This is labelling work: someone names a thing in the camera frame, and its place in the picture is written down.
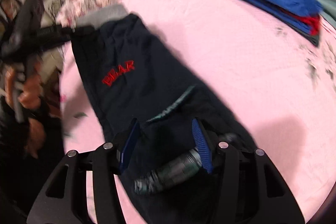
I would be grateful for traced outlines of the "person's left hand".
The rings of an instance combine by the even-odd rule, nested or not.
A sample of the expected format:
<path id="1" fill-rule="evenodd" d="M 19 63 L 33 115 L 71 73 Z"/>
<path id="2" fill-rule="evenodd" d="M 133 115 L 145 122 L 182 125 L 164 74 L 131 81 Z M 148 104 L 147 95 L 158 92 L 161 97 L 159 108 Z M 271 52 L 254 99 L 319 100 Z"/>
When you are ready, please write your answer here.
<path id="1" fill-rule="evenodd" d="M 34 64 L 34 74 L 31 75 L 23 84 L 23 90 L 19 96 L 18 101 L 21 105 L 28 110 L 37 110 L 41 106 L 41 76 L 39 72 L 41 70 L 41 62 L 37 61 Z M 13 109 L 14 108 L 14 79 L 16 77 L 16 70 L 14 67 L 8 67 L 5 74 L 5 92 L 6 103 Z"/>

